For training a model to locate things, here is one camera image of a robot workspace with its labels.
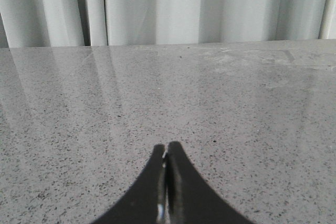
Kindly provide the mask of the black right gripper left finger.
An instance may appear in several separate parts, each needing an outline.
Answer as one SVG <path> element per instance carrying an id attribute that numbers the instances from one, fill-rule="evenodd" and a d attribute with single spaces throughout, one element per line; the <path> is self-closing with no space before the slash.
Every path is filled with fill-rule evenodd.
<path id="1" fill-rule="evenodd" d="M 165 146 L 152 154 L 128 191 L 94 223 L 165 223 Z"/>

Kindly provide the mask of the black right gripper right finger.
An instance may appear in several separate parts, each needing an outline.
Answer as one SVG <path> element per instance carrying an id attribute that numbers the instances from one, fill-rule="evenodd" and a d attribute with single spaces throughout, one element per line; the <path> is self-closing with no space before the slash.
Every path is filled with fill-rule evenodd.
<path id="1" fill-rule="evenodd" d="M 169 143 L 166 164 L 171 223 L 251 223 L 206 183 L 179 142 Z"/>

